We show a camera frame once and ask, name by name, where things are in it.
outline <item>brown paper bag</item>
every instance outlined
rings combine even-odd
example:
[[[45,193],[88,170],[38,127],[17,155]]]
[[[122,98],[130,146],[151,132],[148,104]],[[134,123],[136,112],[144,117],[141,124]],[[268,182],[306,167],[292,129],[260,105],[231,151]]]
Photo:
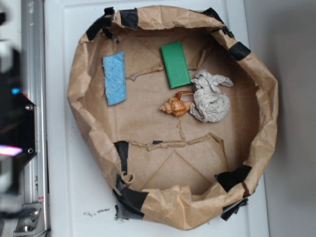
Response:
[[[191,77],[229,77],[231,110],[217,123],[159,107],[170,89],[160,47],[181,41]],[[108,106],[102,57],[124,51],[127,100]],[[151,6],[105,14],[81,37],[68,100],[82,137],[117,200],[119,217],[182,230],[245,205],[274,150],[277,81],[217,13]]]

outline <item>green rectangular object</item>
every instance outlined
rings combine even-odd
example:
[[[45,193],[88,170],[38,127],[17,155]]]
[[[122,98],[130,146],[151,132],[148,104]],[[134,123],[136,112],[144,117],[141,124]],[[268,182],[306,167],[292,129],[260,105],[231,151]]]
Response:
[[[181,42],[167,44],[161,47],[164,66],[167,70],[170,88],[191,84],[186,58]]]

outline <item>tape strip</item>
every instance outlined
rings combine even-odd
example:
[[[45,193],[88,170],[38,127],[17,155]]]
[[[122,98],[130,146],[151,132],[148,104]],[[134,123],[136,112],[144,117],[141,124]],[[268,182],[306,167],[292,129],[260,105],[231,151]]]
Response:
[[[127,174],[128,142],[115,142],[114,146],[118,151],[118,155],[121,162],[121,170]]]
[[[114,10],[113,7],[105,8],[104,15],[97,19],[86,31],[89,41],[94,40],[98,32],[103,27],[110,27],[112,26],[112,19],[113,19]]]
[[[247,206],[247,205],[248,205],[248,198],[244,197],[242,200],[237,201],[229,206],[224,207],[223,214],[221,215],[221,218],[225,221],[228,221],[228,219],[234,213],[237,214],[237,212],[241,206]]]
[[[141,212],[148,193],[138,192],[127,188],[121,177],[118,175],[116,187],[120,195],[113,190],[117,200],[117,216],[126,219],[143,219]]]
[[[251,50],[241,42],[234,44],[228,51],[236,61],[244,59],[251,53]]]
[[[220,16],[217,14],[217,12],[216,12],[212,7],[210,7],[208,10],[202,12],[202,14],[204,14],[204,15],[206,15],[206,16],[213,17],[213,18],[215,18],[216,20],[218,20],[218,21],[220,21],[220,22],[222,22],[222,23],[224,24],[223,20],[220,18]],[[224,34],[228,35],[230,38],[233,38],[233,37],[234,37],[233,32],[231,32],[231,31],[228,29],[227,26],[224,26],[224,27],[222,28],[222,31],[224,32]]]
[[[226,192],[228,192],[236,184],[242,183],[252,167],[247,165],[240,166],[237,170],[233,172],[224,172],[215,175],[215,179],[222,185]]]
[[[137,8],[131,10],[121,10],[120,19],[122,25],[137,30],[138,25],[138,11]]]

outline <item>seashell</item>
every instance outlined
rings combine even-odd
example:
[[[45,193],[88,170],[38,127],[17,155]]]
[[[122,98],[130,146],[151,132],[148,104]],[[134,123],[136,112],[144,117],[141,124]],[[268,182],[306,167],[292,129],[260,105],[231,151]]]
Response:
[[[175,116],[184,115],[190,110],[190,105],[194,103],[194,92],[192,91],[179,91],[175,98],[170,98],[164,103],[160,110]]]

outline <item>crumpled tissue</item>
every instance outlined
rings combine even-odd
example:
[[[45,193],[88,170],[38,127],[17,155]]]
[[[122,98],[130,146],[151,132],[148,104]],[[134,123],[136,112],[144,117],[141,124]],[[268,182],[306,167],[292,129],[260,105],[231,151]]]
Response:
[[[222,75],[212,75],[206,70],[199,71],[191,80],[194,84],[194,103],[190,113],[202,122],[219,122],[228,113],[231,103],[225,93],[221,93],[218,85],[232,87],[233,82]]]

